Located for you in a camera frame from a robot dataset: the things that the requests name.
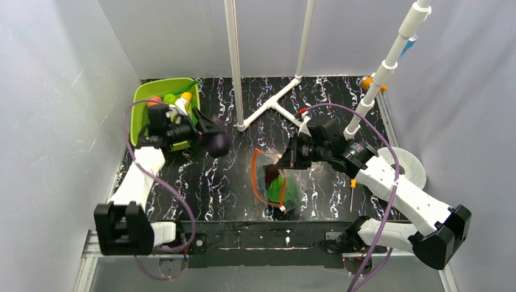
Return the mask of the toy dark red plum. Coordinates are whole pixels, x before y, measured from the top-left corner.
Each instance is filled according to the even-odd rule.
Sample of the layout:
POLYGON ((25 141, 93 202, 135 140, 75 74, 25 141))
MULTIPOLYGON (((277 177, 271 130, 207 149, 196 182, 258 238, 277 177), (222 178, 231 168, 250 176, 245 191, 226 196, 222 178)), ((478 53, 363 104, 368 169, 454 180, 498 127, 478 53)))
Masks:
POLYGON ((268 164, 263 167, 265 172, 265 183, 271 184, 276 178, 280 176, 280 173, 275 164, 268 164))

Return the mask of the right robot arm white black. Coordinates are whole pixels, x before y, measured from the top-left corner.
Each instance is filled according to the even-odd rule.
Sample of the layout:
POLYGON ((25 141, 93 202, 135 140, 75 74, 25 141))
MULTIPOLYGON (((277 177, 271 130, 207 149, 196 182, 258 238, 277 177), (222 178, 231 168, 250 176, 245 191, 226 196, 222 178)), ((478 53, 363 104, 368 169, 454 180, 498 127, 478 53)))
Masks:
POLYGON ((396 190, 393 206, 409 223, 381 222, 360 216, 344 233, 323 240, 333 252, 360 251, 372 245, 380 233, 378 245, 412 252, 427 266, 442 270, 467 238, 472 213, 463 205, 450 207, 422 189, 381 157, 376 148, 358 140, 347 140, 335 120, 319 116, 307 123, 307 134, 290 138, 277 169, 306 170, 314 162, 326 162, 367 187, 373 195, 389 201, 396 190))

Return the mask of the clear zip bag orange zipper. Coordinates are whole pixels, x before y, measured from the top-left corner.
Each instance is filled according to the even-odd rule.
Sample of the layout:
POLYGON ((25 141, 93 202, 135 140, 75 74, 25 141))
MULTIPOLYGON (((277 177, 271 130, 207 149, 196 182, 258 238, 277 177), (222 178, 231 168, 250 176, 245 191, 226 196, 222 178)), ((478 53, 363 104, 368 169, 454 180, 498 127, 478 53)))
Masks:
POLYGON ((252 183, 253 183, 253 192, 255 197, 262 203, 271 207, 272 209, 278 210, 283 213, 287 213, 293 210, 298 210, 301 207, 302 199, 304 197, 304 182, 302 181, 302 177, 300 175, 299 170, 292 169, 283 169, 279 170, 280 176, 286 178, 287 176, 291 176, 297 184, 298 192, 299 192, 299 203, 297 205, 287 204, 284 205, 283 193, 280 196, 280 203, 271 202, 267 196, 267 189, 270 184, 265 183, 265 172, 263 167, 268 164, 276 164, 279 158, 282 155, 275 148, 268 148, 266 150, 260 150, 256 148, 253 153, 253 160, 251 163, 251 173, 252 173, 252 183))

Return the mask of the toy purple eggplant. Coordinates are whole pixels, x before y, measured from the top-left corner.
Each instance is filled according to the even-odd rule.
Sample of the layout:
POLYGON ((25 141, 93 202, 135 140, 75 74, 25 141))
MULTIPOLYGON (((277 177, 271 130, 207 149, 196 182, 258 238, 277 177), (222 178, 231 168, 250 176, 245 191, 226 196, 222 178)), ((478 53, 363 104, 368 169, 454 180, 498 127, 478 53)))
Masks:
POLYGON ((213 116, 211 121, 217 124, 223 131, 214 134, 207 143, 207 152, 212 158, 220 158, 229 153, 229 136, 225 124, 217 117, 213 116))

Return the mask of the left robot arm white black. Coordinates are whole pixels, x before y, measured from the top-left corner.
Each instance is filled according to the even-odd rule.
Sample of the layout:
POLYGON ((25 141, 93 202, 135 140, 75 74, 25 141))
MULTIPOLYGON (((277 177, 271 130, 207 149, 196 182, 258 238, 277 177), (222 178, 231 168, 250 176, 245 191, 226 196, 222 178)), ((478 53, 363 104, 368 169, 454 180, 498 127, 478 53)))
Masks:
POLYGON ((99 246, 105 256, 147 256, 156 248, 171 253, 184 250, 195 238, 195 218, 179 192, 157 176, 165 164, 165 153, 184 141, 202 145, 213 158, 229 151, 226 128, 217 117, 208 118, 198 108, 188 113, 160 100, 147 99, 145 103, 149 122, 140 130, 136 145, 127 147, 132 163, 115 193, 94 210, 99 246), (179 246, 168 246, 177 238, 176 223, 147 218, 145 207, 154 183, 176 196, 190 217, 190 238, 179 246))

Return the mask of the toy bok choy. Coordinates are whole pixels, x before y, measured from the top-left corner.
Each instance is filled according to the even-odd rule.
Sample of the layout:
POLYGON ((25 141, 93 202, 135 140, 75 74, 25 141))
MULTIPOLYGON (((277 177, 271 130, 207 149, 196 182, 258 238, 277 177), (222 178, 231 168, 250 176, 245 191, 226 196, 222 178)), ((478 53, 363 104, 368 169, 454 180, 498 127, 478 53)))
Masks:
POLYGON ((299 192, 296 181, 291 177, 278 176, 273 179, 267 189, 267 196, 271 202, 280 203, 280 196, 283 193, 283 204, 293 204, 294 206, 299 203, 299 192))

